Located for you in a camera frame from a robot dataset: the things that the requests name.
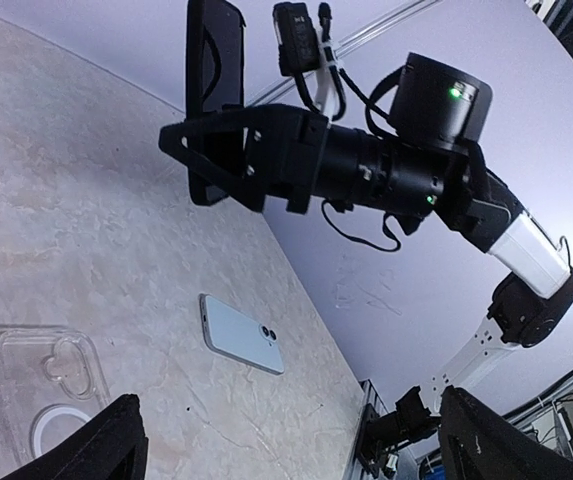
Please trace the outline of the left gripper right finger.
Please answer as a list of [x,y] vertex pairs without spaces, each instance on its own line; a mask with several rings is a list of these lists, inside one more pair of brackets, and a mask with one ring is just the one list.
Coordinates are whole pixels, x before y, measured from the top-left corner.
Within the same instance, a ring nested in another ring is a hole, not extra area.
[[573,461],[530,439],[463,388],[444,391],[440,415],[447,479],[573,479]]

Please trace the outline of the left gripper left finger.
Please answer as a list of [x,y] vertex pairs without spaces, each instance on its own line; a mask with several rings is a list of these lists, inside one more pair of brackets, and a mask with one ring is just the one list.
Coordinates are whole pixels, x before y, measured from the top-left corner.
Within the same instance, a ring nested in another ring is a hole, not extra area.
[[7,480],[143,479],[147,436],[140,399],[123,394],[86,425]]

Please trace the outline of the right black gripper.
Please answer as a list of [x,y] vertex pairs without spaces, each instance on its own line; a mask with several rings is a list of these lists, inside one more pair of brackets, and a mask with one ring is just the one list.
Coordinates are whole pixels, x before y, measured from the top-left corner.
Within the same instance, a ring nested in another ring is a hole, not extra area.
[[167,125],[162,152],[249,210],[268,196],[305,214],[318,177],[328,119],[283,104],[232,109]]

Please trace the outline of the clear magsafe phone case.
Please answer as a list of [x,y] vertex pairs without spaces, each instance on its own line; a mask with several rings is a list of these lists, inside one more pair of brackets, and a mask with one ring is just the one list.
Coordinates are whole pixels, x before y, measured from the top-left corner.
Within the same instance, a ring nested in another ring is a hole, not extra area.
[[0,434],[16,465],[48,452],[110,403],[86,334],[64,326],[0,325]]

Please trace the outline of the black phone with silver edge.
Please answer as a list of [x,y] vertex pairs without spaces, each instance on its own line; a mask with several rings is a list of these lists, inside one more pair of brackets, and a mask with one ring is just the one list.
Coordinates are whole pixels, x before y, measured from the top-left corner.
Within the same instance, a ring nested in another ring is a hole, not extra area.
[[[221,113],[244,105],[244,30],[241,11],[228,1],[188,1],[186,118]],[[191,138],[190,148],[232,174],[241,173],[243,132]],[[227,194],[192,171],[194,203],[211,206]]]

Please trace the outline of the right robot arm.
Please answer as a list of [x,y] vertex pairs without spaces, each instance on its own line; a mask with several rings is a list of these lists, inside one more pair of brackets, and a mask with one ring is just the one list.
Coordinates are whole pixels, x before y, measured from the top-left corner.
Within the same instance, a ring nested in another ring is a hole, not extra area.
[[159,147],[252,211],[274,196],[303,214],[319,197],[339,212],[379,210],[406,234],[436,214],[504,264],[509,274],[474,336],[412,392],[434,414],[448,387],[474,385],[514,350],[550,335],[573,303],[573,267],[485,164],[479,138],[488,84],[413,53],[372,98],[387,93],[394,96],[387,130],[340,127],[311,110],[265,104],[164,126]]

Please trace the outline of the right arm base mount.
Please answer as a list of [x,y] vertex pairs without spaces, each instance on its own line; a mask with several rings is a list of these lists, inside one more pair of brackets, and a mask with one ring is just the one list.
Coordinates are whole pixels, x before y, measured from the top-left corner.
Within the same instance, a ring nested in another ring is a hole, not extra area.
[[413,386],[389,413],[378,413],[375,402],[362,410],[356,436],[355,458],[373,479],[393,479],[396,470],[389,462],[397,453],[438,431],[441,417],[423,402],[421,388]]

